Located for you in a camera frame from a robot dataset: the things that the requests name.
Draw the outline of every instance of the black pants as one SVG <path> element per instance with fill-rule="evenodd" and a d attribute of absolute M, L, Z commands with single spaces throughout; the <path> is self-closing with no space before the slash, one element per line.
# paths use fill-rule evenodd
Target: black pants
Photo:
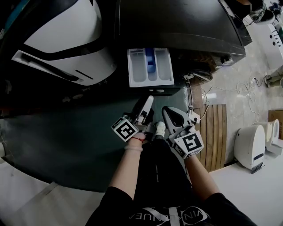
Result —
<path fill-rule="evenodd" d="M 139 207 L 179 206 L 192 188 L 177 157 L 163 139 L 143 145 L 134 203 Z"/>

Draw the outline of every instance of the wrist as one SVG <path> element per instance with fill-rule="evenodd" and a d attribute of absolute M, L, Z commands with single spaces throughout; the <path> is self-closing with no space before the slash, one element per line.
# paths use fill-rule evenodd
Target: wrist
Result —
<path fill-rule="evenodd" d="M 136 147 L 141 147 L 142 143 L 145 139 L 145 134 L 144 133 L 137 133 L 136 135 L 134 135 L 128 142 L 129 146 L 136 146 Z"/>
<path fill-rule="evenodd" d="M 185 161 L 185 162 L 192 162 L 192 161 L 195 161 L 196 159 L 198 159 L 198 158 L 197 158 L 196 155 L 194 154 L 194 155 L 192 155 L 192 156 L 190 156 L 190 157 L 188 157 L 188 158 L 185 158 L 184 161 Z"/>

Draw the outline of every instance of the wooden slat panel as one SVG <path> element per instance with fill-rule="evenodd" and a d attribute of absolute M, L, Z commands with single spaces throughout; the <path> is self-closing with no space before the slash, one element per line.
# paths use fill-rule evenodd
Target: wooden slat panel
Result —
<path fill-rule="evenodd" d="M 221 162 L 220 167 L 224 167 L 225 155 L 226 155 L 226 140 L 227 140 L 227 111 L 226 105 L 222 105 L 223 112 L 223 142 L 222 142 L 222 153 L 221 153 Z"/>
<path fill-rule="evenodd" d="M 206 106 L 202 106 L 200 109 L 200 118 L 203 117 L 206 110 Z M 200 121 L 200 132 L 203 139 L 204 148 L 200 152 L 200 162 L 205 166 L 206 154 L 207 154 L 207 117 L 203 117 Z"/>
<path fill-rule="evenodd" d="M 197 113 L 198 115 L 200 115 L 200 109 L 194 109 L 194 112 Z M 195 124 L 195 130 L 199 130 L 199 132 L 201 133 L 200 130 L 200 123 Z M 198 154 L 196 154 L 196 157 L 198 157 L 198 159 L 200 160 L 200 152 Z"/>
<path fill-rule="evenodd" d="M 223 112 L 222 105 L 217 105 L 218 109 L 218 147 L 217 147 L 217 159 L 215 169 L 220 169 L 221 154 L 222 154 L 222 142 L 223 142 Z"/>
<path fill-rule="evenodd" d="M 217 105 L 212 105 L 213 110 L 213 149 L 211 157 L 211 171 L 216 168 L 217 149 L 218 149 L 218 109 Z"/>
<path fill-rule="evenodd" d="M 207 109 L 207 155 L 205 160 L 205 168 L 211 171 L 211 160 L 213 151 L 213 107 Z"/>

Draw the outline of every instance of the black shirt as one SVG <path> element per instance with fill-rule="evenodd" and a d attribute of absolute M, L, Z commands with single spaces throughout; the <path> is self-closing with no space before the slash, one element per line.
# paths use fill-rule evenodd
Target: black shirt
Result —
<path fill-rule="evenodd" d="M 109 187 L 100 206 L 88 220 L 87 226 L 92 225 L 255 226 L 255 223 L 221 193 L 211 195 L 204 202 L 191 196 L 177 207 L 139 208 L 128 194 Z"/>

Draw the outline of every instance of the white box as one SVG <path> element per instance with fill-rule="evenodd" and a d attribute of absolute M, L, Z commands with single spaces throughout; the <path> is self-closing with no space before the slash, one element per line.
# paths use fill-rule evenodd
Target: white box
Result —
<path fill-rule="evenodd" d="M 138 132 L 138 129 L 123 117 L 119 118 L 111 128 L 125 142 Z"/>
<path fill-rule="evenodd" d="M 145 48 L 128 49 L 130 87 L 174 85 L 170 53 L 167 48 L 154 48 L 156 70 L 147 72 Z"/>

